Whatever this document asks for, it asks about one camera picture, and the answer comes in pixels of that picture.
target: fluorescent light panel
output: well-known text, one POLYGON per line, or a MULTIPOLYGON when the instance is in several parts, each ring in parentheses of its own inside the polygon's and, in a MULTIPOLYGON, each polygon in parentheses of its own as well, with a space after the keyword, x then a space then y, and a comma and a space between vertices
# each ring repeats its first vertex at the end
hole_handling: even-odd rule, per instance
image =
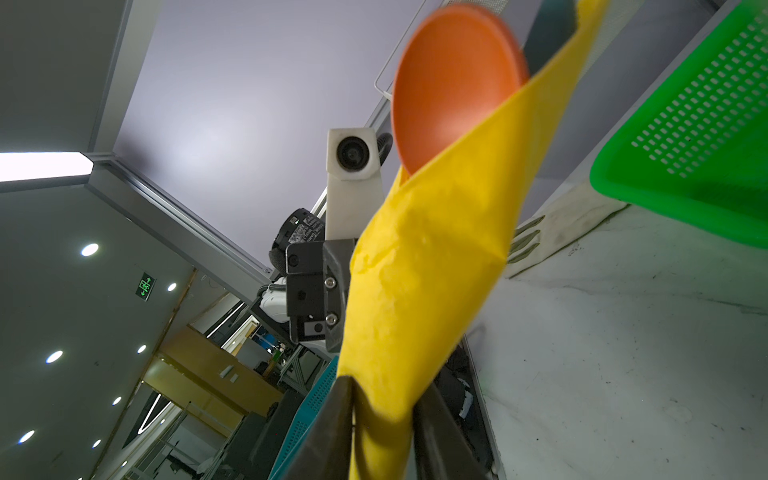
POLYGON ((0 182, 90 175, 94 163, 79 152, 0 153, 0 182))
POLYGON ((163 415, 163 412, 165 412, 165 410, 168 407, 173 405, 173 402, 168 402, 165 405, 165 407, 163 407, 163 409, 157 413, 157 415, 155 415, 154 417, 152 417, 152 419, 150 419, 150 416, 152 416, 152 411, 154 410, 154 407, 157 405, 157 402, 160 401, 160 397, 161 397, 161 395, 158 393, 157 394, 157 398, 154 400, 154 403, 152 404, 152 407, 149 409, 149 412, 147 412, 147 416, 144 417, 144 421, 141 423, 141 426, 138 429, 137 435, 141 435, 142 433, 144 433, 150 427, 150 425, 152 425, 152 423, 155 420, 157 420, 157 417, 159 417, 160 415, 163 415))
POLYGON ((216 333, 216 330, 218 330, 218 329, 219 329, 219 328, 220 328, 220 327, 221 327, 223 324, 225 324, 225 323, 227 322, 227 320, 229 320, 230 318, 232 318, 232 315, 234 315, 235 313, 239 312, 239 311, 240 311, 240 309, 241 309, 241 308, 243 308, 244 306, 245 306, 245 302, 242 302, 242 303, 240 304, 240 306, 238 306, 238 307, 237 307, 237 308, 236 308, 236 309, 235 309, 235 310, 234 310, 232 313, 230 313, 229 315, 227 315, 227 318, 225 318, 225 319, 224 319, 224 321, 223 321, 222 323, 219 323, 219 324, 217 325, 217 327, 214 329, 214 331, 213 331, 213 332, 211 332, 211 333, 209 333, 208 335, 206 335, 206 337, 205 337, 205 338, 209 339, 211 335, 213 335, 214 333, 216 333))

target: orange plastic cup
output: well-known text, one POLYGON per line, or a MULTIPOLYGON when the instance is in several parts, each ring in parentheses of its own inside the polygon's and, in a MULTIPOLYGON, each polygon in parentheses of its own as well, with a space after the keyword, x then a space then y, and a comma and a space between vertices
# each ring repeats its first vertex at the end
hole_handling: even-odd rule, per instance
POLYGON ((431 14, 406 47, 392 93, 392 131, 413 175, 528 80, 515 37, 476 5, 431 14))

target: teal plastic crate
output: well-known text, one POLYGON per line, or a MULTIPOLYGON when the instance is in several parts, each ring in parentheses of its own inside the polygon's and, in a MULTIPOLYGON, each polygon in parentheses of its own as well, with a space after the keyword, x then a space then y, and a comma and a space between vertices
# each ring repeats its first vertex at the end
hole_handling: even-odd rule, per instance
POLYGON ((283 446, 280 447, 280 452, 277 454, 275 464, 270 472, 269 480, 280 480, 285 473, 288 465, 290 465, 293 456, 299 450, 306 433, 310 430, 310 427, 315 422, 317 414, 323 407, 323 403, 326 401, 328 392, 333 387, 333 382, 336 380, 336 370, 339 365, 339 357, 334 358, 331 363, 328 364, 326 369, 320 375, 320 378, 315 382, 315 386, 310 390, 309 395, 306 396, 299 409, 296 411, 296 415, 293 417, 293 422, 290 424, 288 434, 285 440, 283 440, 283 446))

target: ceiling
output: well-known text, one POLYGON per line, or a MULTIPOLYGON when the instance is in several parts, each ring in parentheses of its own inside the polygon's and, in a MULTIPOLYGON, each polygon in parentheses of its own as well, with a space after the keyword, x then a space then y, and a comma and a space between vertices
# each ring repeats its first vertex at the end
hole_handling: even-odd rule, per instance
POLYGON ((125 5, 0 3, 0 151, 88 151, 125 5))
POLYGON ((87 478, 192 266, 83 187, 0 194, 0 221, 0 472, 87 478), (144 272, 157 278, 147 302, 135 294, 144 272))
MULTIPOLYGON (((427 9, 442 2, 428 0, 427 9)), ((261 263, 421 0, 165 0, 114 151, 261 263)))

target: green exit sign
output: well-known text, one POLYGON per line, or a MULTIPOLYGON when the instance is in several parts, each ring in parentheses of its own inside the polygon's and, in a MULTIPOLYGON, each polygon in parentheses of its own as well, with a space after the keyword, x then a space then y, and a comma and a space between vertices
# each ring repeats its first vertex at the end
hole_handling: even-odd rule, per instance
POLYGON ((149 294, 152 293, 152 287, 154 287, 155 281, 154 278, 144 272, 144 276, 141 277, 141 282, 139 282, 139 287, 136 289, 136 295, 146 302, 149 298, 149 294))

